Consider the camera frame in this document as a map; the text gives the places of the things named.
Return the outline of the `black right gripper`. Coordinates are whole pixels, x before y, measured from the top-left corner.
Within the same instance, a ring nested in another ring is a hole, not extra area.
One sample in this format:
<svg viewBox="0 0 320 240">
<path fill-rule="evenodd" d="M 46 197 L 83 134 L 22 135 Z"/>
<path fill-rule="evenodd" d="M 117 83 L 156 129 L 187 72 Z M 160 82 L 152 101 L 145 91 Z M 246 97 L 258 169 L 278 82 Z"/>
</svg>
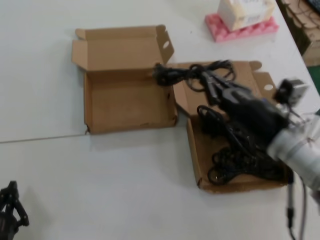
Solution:
<svg viewBox="0 0 320 240">
<path fill-rule="evenodd" d="M 288 117 L 268 100 L 255 97 L 250 90 L 225 77 L 205 71 L 202 85 L 210 106 L 220 105 L 229 118 L 257 140 L 272 140 L 289 126 Z"/>
</svg>

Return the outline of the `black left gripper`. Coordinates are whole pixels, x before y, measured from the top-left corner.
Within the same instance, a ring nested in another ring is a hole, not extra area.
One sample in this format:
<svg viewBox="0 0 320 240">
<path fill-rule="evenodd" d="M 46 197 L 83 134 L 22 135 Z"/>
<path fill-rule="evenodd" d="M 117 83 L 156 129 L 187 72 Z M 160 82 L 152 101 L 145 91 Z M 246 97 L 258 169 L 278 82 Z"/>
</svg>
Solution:
<svg viewBox="0 0 320 240">
<path fill-rule="evenodd" d="M 18 226 L 29 226 L 29 217 L 19 200 L 18 184 L 10 181 L 8 186 L 0 190 L 0 240 L 13 240 L 19 231 Z M 13 214 L 16 210 L 19 219 Z"/>
</svg>

